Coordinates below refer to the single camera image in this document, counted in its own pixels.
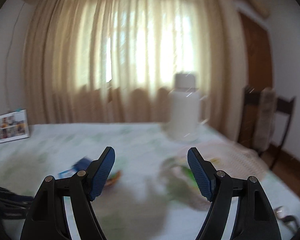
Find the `photo collage calendar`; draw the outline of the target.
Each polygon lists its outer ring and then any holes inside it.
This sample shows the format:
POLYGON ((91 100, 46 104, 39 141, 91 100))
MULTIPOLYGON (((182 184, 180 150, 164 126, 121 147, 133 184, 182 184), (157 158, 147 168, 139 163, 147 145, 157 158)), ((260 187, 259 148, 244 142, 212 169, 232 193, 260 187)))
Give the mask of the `photo collage calendar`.
POLYGON ((26 109, 0 115, 0 144, 29 137, 26 109))

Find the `floral white tablecloth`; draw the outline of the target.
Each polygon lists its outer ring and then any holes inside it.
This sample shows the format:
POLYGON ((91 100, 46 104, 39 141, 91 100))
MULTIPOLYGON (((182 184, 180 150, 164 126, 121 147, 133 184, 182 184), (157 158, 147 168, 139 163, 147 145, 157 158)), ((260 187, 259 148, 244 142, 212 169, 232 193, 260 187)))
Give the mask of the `floral white tablecloth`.
MULTIPOLYGON (((188 144, 168 139, 159 124, 34 125, 29 138, 0 144, 0 186, 34 196, 46 176, 95 160, 110 146, 121 177, 92 203, 107 239, 195 239, 208 209, 169 200, 158 175, 178 150, 208 141, 234 143, 206 125, 188 144)), ((300 222, 300 198, 268 170, 260 182, 272 207, 300 222)))

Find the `blue snack box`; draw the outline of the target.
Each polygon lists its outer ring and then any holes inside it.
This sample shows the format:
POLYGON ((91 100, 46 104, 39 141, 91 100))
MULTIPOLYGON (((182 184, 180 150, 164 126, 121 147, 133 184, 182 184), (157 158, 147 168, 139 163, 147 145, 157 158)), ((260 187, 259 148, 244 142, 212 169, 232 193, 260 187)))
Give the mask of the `blue snack box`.
POLYGON ((92 162, 91 159, 84 157, 84 158, 80 159, 79 161, 77 161, 76 163, 74 163, 74 165, 72 165, 72 167, 70 169, 59 173, 58 178, 59 179, 69 178, 80 170, 86 170, 91 162, 92 162))

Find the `beige curtain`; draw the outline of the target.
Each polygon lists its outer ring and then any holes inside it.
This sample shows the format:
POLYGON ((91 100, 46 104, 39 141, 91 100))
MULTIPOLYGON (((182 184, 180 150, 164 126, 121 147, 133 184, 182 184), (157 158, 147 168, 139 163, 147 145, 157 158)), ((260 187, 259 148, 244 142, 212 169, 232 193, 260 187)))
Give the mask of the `beige curtain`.
POLYGON ((31 124, 166 122, 179 72, 200 116, 236 140, 247 81, 234 0, 38 0, 23 75, 31 124))

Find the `brown wooden door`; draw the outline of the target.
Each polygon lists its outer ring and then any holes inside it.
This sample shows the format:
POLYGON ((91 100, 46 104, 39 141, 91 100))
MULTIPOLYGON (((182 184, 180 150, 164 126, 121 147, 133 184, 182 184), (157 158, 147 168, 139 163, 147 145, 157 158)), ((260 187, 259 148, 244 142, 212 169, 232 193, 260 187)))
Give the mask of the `brown wooden door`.
POLYGON ((273 65, 269 36, 257 22, 239 13, 248 57, 248 85, 258 91, 273 86, 273 65))

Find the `white woven plastic basket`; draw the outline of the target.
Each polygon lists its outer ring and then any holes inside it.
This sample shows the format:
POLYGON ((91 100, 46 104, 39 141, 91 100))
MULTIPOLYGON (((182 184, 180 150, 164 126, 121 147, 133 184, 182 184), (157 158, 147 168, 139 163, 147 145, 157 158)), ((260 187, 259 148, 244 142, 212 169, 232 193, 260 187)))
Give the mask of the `white woven plastic basket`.
MULTIPOLYGON (((208 141, 196 144, 195 148, 216 170, 223 170, 231 177, 247 179, 249 176, 255 176, 258 180, 262 180, 267 173, 267 165, 257 153, 237 143, 208 141)), ((175 200, 195 210, 206 211, 210 207, 210 202, 201 195, 200 190, 190 188, 184 180, 177 178, 173 173, 176 157, 187 157, 189 149, 189 146, 183 147, 164 160, 158 179, 165 188, 169 200, 175 200)))

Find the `white thermos jug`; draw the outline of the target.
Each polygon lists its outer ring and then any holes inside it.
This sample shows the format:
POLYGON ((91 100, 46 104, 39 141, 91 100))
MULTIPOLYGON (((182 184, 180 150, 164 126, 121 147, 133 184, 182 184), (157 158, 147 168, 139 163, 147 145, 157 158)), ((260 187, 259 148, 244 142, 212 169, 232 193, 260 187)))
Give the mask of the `white thermos jug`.
POLYGON ((168 94, 168 121, 163 126, 169 139, 179 142, 198 139, 202 104, 206 98, 197 88, 194 73, 178 72, 174 75, 174 86, 168 94))

